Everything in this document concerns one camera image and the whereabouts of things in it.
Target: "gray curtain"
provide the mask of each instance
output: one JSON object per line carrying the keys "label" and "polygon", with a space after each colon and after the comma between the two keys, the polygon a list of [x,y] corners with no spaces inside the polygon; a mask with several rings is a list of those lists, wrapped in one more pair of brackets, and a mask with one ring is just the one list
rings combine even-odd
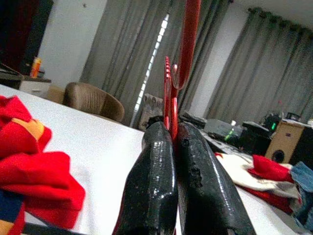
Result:
{"label": "gray curtain", "polygon": [[283,108],[307,121],[313,110],[312,65],[311,31],[251,9],[208,104],[207,118],[259,122],[269,111]]}
{"label": "gray curtain", "polygon": [[[192,98],[197,89],[199,79],[208,60],[215,36],[221,21],[227,11],[228,0],[203,0],[198,25],[197,40],[188,83],[179,93],[179,109],[184,111],[190,108]],[[169,8],[169,21],[162,38],[145,93],[163,98],[164,96],[164,58],[169,56],[171,64],[179,62],[180,39],[183,25],[185,2],[173,0]],[[138,111],[134,127],[141,116],[142,105]]]}
{"label": "gray curtain", "polygon": [[129,125],[167,0],[108,0],[80,81],[112,94]]}

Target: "red fabric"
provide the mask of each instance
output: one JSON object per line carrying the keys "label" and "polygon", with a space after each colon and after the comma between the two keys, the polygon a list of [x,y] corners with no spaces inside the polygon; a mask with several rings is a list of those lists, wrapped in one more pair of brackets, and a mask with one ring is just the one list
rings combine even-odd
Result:
{"label": "red fabric", "polygon": [[221,157],[223,158],[223,155],[221,153],[214,153],[215,154],[215,157]]}
{"label": "red fabric", "polygon": [[284,211],[287,214],[292,213],[292,209],[289,207],[288,198],[280,197],[275,194],[266,192],[266,191],[256,191],[250,188],[242,187],[244,190],[250,192],[251,194],[263,199],[267,203],[277,207],[278,209]]}
{"label": "red fabric", "polygon": [[254,169],[248,172],[263,179],[293,183],[289,169],[260,155],[253,155]]}
{"label": "red fabric", "polygon": [[[26,124],[18,124],[12,118]],[[35,127],[28,127],[32,122]],[[0,189],[24,195],[10,235],[21,233],[24,210],[57,227],[72,228],[83,206],[84,189],[69,173],[69,156],[43,153],[51,139],[50,129],[37,127],[28,110],[16,97],[0,96]],[[35,138],[32,133],[40,133]]]}

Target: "clothing pile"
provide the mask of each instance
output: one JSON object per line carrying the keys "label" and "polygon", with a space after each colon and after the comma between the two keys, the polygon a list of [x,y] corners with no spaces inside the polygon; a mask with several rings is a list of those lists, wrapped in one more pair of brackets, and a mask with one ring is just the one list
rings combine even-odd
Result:
{"label": "clothing pile", "polygon": [[215,155],[236,185],[291,214],[300,227],[313,230],[313,171],[303,162],[292,166],[259,155],[252,160]]}
{"label": "clothing pile", "polygon": [[67,154],[44,152],[51,135],[16,96],[0,96],[0,234],[20,234],[24,212],[74,226],[85,190],[70,175]]}

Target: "green light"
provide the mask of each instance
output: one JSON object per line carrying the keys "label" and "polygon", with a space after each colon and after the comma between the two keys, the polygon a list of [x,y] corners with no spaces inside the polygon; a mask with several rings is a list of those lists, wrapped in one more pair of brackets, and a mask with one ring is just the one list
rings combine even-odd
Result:
{"label": "green light", "polygon": [[228,133],[228,135],[224,138],[225,141],[227,141],[229,139],[229,137],[231,136],[231,134],[233,134],[234,129],[231,129],[231,131]]}
{"label": "green light", "polygon": [[276,123],[274,122],[272,125],[272,130],[275,130],[275,127],[276,127]]}

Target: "brown chair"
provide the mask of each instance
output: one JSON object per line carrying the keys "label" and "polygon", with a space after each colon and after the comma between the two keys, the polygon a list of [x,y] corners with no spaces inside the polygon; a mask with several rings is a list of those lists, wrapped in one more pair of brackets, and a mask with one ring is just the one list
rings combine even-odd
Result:
{"label": "brown chair", "polygon": [[109,93],[82,82],[68,83],[63,104],[71,108],[121,122],[123,105]]}

